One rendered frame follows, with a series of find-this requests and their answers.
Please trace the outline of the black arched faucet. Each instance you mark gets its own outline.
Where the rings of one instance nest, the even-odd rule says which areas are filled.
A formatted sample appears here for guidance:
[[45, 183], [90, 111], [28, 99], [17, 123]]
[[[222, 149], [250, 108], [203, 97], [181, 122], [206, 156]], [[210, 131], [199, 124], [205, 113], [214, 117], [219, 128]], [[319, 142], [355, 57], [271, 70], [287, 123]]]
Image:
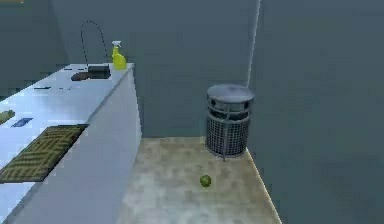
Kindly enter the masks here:
[[[87, 51], [84, 43], [84, 28], [87, 24], [93, 24], [96, 26], [96, 28], [99, 30], [103, 47], [104, 48], [106, 47], [103, 31], [100, 28], [100, 26], [92, 20], [87, 20], [83, 22], [80, 27], [80, 38], [81, 38], [81, 45], [82, 45], [84, 59], [87, 65], [87, 75], [90, 79], [104, 79], [104, 78], [108, 79], [110, 77], [110, 68], [108, 65], [90, 65], [88, 62], [88, 55], [87, 55]], [[108, 56], [106, 48], [104, 49], [104, 53], [105, 53], [105, 56]]]

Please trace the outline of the grey mesh trash bin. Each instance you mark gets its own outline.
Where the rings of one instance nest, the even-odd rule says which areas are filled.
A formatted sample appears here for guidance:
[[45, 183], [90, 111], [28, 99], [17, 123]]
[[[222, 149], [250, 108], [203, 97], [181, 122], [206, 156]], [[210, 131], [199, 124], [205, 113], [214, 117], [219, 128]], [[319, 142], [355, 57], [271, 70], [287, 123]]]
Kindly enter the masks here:
[[217, 84], [207, 90], [206, 147], [223, 160], [247, 146], [254, 94], [243, 85]]

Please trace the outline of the white kitchen counter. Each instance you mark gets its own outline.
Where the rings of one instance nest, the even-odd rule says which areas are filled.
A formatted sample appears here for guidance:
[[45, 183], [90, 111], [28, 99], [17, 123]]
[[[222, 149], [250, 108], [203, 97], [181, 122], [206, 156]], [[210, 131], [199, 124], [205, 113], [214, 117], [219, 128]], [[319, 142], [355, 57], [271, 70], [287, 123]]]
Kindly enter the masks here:
[[[108, 79], [72, 81], [70, 64], [0, 101], [0, 168], [53, 125], [88, 124], [40, 182], [0, 184], [0, 224], [115, 224], [141, 139], [133, 64]], [[11, 127], [33, 118], [23, 127]]]

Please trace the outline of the yellow spray bottle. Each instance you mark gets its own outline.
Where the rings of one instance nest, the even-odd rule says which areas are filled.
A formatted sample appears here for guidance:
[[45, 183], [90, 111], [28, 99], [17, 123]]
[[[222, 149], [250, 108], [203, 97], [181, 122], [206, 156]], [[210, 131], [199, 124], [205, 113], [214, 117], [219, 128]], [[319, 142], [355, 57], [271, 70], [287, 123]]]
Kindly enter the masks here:
[[126, 58], [119, 52], [121, 42], [119, 40], [115, 40], [112, 42], [112, 45], [112, 61], [114, 68], [116, 70], [125, 70], [127, 67]]

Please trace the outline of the small blue flat object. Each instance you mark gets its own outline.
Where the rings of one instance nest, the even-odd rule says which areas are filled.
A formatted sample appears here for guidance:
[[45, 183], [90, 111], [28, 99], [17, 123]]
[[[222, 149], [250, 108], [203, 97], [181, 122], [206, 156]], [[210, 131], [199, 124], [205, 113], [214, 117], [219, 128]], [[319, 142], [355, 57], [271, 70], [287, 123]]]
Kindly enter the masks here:
[[30, 122], [33, 118], [22, 118], [18, 120], [16, 123], [14, 123], [11, 127], [23, 127], [28, 122]]

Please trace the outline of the olive green object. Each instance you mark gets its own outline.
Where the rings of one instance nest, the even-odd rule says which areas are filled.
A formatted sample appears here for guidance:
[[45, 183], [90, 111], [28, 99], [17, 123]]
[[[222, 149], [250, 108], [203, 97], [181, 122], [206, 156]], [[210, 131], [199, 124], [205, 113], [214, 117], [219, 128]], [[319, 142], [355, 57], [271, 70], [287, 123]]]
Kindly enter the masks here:
[[13, 110], [0, 112], [0, 125], [7, 122], [9, 119], [15, 116], [15, 112]]

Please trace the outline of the green woven mat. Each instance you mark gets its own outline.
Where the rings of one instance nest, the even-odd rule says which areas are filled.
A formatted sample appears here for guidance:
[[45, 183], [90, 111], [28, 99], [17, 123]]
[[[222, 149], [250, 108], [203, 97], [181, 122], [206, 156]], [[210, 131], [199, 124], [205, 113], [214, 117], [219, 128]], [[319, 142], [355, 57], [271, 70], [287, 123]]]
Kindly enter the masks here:
[[87, 127], [88, 124], [47, 127], [0, 170], [0, 184], [42, 182]]

